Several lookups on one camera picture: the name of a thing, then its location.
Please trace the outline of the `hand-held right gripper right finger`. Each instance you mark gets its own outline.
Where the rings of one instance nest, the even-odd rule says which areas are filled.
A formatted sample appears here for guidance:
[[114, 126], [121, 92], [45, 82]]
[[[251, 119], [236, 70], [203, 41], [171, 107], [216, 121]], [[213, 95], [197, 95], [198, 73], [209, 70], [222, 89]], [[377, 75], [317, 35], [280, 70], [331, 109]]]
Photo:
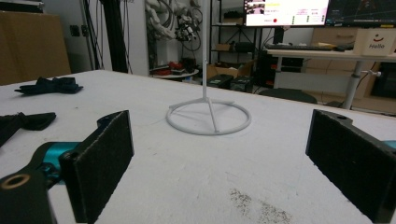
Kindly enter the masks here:
[[356, 128], [352, 119], [316, 109], [305, 154], [372, 222], [391, 222], [396, 148]]

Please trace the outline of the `black cloth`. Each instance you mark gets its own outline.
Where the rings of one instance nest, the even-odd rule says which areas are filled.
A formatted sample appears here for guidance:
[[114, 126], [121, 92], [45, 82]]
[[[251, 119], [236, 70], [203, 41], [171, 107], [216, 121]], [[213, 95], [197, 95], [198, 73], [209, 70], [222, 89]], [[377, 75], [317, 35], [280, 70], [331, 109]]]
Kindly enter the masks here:
[[3, 146], [19, 129], [28, 131], [42, 131], [55, 120], [54, 112], [25, 115], [0, 116], [0, 147]]

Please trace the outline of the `dark blue cloth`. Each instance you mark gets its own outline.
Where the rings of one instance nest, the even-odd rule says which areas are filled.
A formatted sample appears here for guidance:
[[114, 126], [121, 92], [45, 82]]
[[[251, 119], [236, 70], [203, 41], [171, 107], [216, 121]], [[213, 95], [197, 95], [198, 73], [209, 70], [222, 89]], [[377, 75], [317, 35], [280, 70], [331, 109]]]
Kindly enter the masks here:
[[27, 95], [38, 95], [45, 93], [77, 93], [83, 89], [78, 85], [73, 77], [54, 77], [53, 79], [46, 79], [40, 77], [34, 85], [22, 85], [16, 92]]

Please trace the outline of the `white metal stand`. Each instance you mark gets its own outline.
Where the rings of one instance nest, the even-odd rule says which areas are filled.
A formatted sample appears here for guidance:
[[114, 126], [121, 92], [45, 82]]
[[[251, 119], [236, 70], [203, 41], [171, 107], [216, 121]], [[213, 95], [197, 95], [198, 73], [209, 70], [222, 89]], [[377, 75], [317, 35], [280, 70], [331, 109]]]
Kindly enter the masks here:
[[[221, 101], [217, 99], [211, 99], [210, 97], [207, 96], [207, 65], [208, 65], [208, 60], [207, 60], [207, 50], [208, 50], [208, 45], [207, 45], [207, 28], [209, 27], [210, 19], [207, 18], [206, 16], [210, 15], [208, 12], [208, 5], [207, 5], [207, 0], [202, 0], [202, 12], [203, 12], [203, 17], [202, 17], [202, 58], [203, 58], [203, 84], [202, 84], [202, 97], [194, 100], [190, 100], [187, 102], [175, 104], [175, 105], [170, 105], [169, 109], [166, 113], [166, 121], [168, 122], [169, 125], [171, 125], [173, 128], [182, 131], [184, 133], [191, 133], [191, 134], [197, 134], [197, 135], [224, 135], [224, 134], [231, 134], [231, 133], [237, 133], [240, 132], [246, 127], [248, 127], [252, 121], [252, 116], [251, 114], [241, 105], [236, 104], [235, 102], [232, 101]], [[194, 129], [189, 129], [187, 127], [183, 127], [179, 124], [176, 124], [174, 121], [172, 121], [172, 115], [173, 113], [177, 110], [180, 109], [182, 106], [187, 106], [187, 105], [194, 105], [194, 104], [205, 104], [207, 105], [210, 113], [210, 117], [212, 120], [213, 124], [213, 131], [197, 131]], [[229, 107], [234, 107], [236, 109], [239, 109], [241, 112], [243, 112], [247, 119], [244, 123], [242, 123], [239, 126], [236, 126], [234, 128], [228, 129], [228, 130], [221, 130], [219, 128], [219, 125], [217, 123], [217, 118], [216, 118], [216, 113], [215, 113], [215, 105], [227, 105]]]

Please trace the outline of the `black glass panel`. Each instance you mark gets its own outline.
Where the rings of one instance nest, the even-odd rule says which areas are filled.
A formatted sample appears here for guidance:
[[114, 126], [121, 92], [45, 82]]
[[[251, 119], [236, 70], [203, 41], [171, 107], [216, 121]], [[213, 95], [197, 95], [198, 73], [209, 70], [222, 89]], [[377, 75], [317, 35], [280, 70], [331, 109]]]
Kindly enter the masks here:
[[396, 63], [381, 63], [371, 94], [396, 99]]

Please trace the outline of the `black round stool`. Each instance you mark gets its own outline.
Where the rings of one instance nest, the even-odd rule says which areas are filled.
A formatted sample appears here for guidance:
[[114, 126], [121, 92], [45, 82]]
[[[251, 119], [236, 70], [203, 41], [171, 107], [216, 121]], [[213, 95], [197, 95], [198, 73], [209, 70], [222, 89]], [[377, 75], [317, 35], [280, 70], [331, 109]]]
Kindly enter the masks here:
[[309, 104], [316, 104], [318, 102], [314, 96], [307, 94], [300, 90], [292, 90], [292, 89], [264, 90], [264, 91], [260, 91], [259, 95], [270, 96], [270, 97], [292, 100], [292, 101], [298, 101], [298, 102], [309, 103]]

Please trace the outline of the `white desk with light top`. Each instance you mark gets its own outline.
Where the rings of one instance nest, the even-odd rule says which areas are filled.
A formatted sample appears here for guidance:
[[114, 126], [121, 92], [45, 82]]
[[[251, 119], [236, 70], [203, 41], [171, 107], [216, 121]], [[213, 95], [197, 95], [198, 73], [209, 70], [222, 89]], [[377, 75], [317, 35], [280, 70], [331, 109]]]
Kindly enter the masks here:
[[[361, 71], [366, 61], [396, 63], [396, 53], [387, 56], [361, 56], [352, 50], [339, 51], [312, 51], [312, 50], [280, 50], [268, 49], [267, 52], [278, 58], [274, 88], [326, 91], [344, 93], [346, 98], [343, 108], [352, 106], [358, 83], [361, 79]], [[285, 58], [307, 58], [334, 61], [355, 61], [353, 73], [349, 77], [337, 77], [332, 75], [314, 75], [307, 73], [282, 72], [282, 60]]]

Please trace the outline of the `round white table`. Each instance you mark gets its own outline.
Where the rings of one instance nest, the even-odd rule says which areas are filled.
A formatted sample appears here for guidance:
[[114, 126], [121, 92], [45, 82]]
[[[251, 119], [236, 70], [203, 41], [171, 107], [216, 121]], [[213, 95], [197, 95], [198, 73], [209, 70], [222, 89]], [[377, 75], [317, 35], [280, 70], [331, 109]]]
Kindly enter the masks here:
[[199, 72], [198, 69], [194, 69], [192, 72], [189, 72], [185, 69], [183, 70], [170, 70], [170, 69], [163, 69], [163, 70], [156, 70], [153, 71], [151, 76], [156, 78], [182, 78], [182, 77], [191, 77], [196, 75]]

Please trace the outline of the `black computer tower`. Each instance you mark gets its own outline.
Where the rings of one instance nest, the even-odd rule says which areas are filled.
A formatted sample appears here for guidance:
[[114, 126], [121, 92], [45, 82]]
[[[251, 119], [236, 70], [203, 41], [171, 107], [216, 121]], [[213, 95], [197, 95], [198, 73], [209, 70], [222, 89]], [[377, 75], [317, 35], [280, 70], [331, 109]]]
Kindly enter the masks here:
[[275, 84], [277, 57], [262, 50], [258, 54], [254, 83], [258, 86], [272, 89]]

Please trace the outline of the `black case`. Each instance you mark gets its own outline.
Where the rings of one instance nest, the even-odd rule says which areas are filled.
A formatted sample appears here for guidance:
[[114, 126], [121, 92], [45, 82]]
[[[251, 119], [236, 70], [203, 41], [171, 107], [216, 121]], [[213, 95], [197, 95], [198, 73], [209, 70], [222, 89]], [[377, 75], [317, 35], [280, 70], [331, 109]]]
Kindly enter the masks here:
[[237, 77], [230, 84], [230, 89], [233, 91], [252, 92], [252, 88], [250, 77]]
[[215, 75], [207, 80], [206, 86], [228, 90], [230, 89], [232, 80], [233, 76], [231, 75]]

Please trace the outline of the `brown cardboard board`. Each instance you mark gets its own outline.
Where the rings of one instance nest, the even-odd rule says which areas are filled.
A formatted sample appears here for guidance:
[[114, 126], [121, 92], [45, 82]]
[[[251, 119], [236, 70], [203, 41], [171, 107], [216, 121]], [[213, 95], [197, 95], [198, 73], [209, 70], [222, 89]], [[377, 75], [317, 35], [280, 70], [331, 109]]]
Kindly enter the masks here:
[[0, 85], [70, 73], [59, 16], [0, 11]]

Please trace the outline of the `open cardboard box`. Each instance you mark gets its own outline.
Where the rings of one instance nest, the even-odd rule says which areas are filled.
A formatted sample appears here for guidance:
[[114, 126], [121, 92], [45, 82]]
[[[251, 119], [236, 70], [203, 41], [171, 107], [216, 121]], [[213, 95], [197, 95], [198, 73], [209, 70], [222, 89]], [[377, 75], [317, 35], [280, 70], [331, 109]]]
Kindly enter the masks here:
[[248, 77], [251, 74], [251, 69], [254, 61], [241, 63], [231, 67], [220, 67], [215, 64], [209, 64], [206, 67], [206, 78], [212, 78], [216, 75], [230, 75], [233, 77]]

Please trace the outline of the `bright screen monitor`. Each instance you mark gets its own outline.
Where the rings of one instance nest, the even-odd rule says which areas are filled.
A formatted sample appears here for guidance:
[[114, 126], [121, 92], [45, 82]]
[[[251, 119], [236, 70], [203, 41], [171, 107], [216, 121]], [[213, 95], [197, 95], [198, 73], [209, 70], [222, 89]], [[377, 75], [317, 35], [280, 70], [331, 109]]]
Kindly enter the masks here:
[[325, 23], [330, 0], [244, 0], [246, 26], [317, 26]]

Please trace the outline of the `black shelf rack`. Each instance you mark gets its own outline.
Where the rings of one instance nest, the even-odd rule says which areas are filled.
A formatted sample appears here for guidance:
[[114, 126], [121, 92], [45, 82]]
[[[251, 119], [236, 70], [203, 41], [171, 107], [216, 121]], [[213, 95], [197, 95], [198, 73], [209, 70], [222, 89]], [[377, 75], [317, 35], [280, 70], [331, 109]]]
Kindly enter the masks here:
[[262, 28], [246, 26], [244, 2], [210, 0], [209, 62], [243, 63], [262, 46]]

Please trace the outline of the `black metal post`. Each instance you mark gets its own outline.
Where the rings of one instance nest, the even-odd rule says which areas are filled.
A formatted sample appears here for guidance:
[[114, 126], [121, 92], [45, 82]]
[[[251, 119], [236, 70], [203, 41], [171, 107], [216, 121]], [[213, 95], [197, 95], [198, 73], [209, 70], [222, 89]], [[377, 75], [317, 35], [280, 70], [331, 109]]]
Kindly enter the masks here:
[[122, 31], [120, 0], [101, 0], [106, 18], [107, 41], [112, 70], [128, 72], [126, 48]]

